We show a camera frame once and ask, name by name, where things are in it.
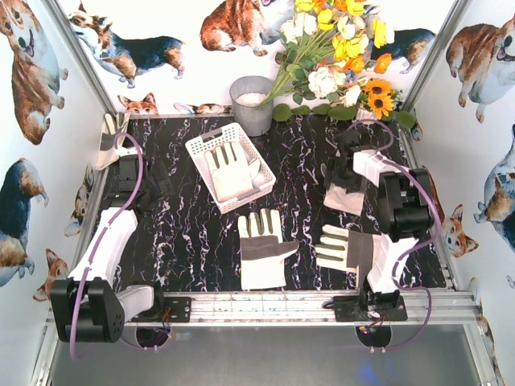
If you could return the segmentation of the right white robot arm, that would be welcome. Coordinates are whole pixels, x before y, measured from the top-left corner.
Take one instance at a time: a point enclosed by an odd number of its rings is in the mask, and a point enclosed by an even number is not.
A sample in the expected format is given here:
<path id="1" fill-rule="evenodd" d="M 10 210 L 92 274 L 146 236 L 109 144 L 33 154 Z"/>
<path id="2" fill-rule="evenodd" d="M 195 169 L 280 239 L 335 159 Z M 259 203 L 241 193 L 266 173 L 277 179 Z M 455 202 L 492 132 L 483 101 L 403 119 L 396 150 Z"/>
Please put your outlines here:
<path id="1" fill-rule="evenodd" d="M 357 300 L 352 305 L 367 317 L 381 317 L 401 306 L 399 275 L 418 241 L 434 223 L 430 179 L 424 169 L 408 169 L 379 150 L 360 143 L 356 131 L 337 137 L 335 155 L 323 168 L 323 204 L 358 216 L 369 184 L 377 188 L 376 235 L 322 227 L 315 247 L 319 266 L 356 272 Z"/>

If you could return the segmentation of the white work glove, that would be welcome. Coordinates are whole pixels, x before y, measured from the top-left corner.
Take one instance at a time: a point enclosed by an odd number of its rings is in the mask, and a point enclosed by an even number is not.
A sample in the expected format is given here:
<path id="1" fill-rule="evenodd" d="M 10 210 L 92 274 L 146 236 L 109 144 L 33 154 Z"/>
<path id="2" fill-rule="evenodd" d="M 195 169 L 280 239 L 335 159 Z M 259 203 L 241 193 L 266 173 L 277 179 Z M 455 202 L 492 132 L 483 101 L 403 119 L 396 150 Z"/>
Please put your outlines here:
<path id="1" fill-rule="evenodd" d="M 248 161 L 240 142 L 225 142 L 204 153 L 219 202 L 224 202 L 253 190 L 261 161 Z"/>

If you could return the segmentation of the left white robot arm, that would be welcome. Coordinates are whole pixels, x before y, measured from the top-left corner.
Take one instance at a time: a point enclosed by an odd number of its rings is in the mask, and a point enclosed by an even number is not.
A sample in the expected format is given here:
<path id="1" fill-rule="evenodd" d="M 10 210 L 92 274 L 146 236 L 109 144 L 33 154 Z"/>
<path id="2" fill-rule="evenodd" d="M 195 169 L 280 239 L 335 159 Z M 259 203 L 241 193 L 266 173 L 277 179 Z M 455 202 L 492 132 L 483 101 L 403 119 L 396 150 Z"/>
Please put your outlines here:
<path id="1" fill-rule="evenodd" d="M 116 268 L 127 242 L 138 226 L 136 198 L 142 192 L 144 158 L 139 147 L 119 158 L 121 183 L 129 197 L 101 212 L 101 221 L 83 257 L 65 279 L 52 285 L 51 307 L 60 341 L 73 349 L 77 343 L 115 343 L 133 318 L 157 318 L 164 311 L 158 283 L 136 283 L 121 292 L 113 289 Z"/>

